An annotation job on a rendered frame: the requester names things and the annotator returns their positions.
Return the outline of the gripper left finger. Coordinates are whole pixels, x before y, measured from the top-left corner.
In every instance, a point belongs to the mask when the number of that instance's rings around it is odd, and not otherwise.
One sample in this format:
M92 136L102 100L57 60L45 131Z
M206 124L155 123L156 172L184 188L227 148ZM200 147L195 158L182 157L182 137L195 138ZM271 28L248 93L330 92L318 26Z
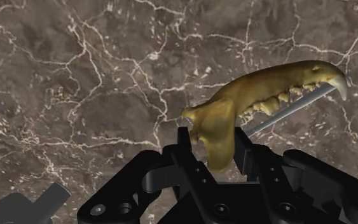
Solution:
M139 152L77 213L78 224L141 224L141 216L164 188L177 202L157 224L237 224L233 202L218 189L210 172L191 152L186 127L177 143L161 153Z

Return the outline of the dark grey cylindrical object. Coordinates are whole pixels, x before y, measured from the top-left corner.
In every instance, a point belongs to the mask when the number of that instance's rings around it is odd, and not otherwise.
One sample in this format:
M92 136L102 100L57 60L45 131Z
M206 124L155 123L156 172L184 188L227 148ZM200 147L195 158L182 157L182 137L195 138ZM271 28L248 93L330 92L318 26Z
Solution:
M71 196L59 182L52 183L34 202L14 192L0 199L0 224L52 224L53 215Z

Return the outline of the grey metal rod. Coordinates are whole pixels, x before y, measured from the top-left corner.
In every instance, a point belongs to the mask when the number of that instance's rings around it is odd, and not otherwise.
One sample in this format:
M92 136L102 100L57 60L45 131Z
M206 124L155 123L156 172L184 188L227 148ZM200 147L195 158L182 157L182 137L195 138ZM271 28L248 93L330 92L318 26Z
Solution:
M348 87L350 87L351 85L352 80L347 75L345 75L343 78L334 78L333 81L327 82L326 84L323 84L315 90L311 91L310 93L304 95L302 98L290 104L287 108L280 110L276 115L273 115L263 123L246 130L245 133L248 137L251 137L258 132L261 132L262 130L268 128L269 126L277 123L281 119L315 102L326 94L332 92L334 89L337 89L339 91L341 98L345 101L347 99Z

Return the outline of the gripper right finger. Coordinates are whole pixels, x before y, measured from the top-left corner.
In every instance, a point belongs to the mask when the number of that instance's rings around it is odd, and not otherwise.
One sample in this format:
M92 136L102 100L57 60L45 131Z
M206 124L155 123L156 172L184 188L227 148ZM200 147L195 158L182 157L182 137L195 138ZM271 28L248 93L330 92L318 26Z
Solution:
M305 153L282 155L235 128L235 163L261 187L263 224L358 224L358 179Z

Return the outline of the yellow-brown animal jawbone with teeth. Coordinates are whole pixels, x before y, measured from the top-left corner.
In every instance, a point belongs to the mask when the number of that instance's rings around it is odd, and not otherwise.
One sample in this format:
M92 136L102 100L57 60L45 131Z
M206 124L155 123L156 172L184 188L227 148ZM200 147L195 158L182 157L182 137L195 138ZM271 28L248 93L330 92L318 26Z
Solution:
M190 118L193 128L190 141L202 141L207 152L207 168L224 171L233 160L235 123L238 116L254 111L271 115L280 102L289 101L291 93L302 89L311 92L306 100L316 97L315 88L327 83L347 98L347 76L337 66L322 60L304 60L264 68L245 74L223 86L204 103L184 108L182 117Z

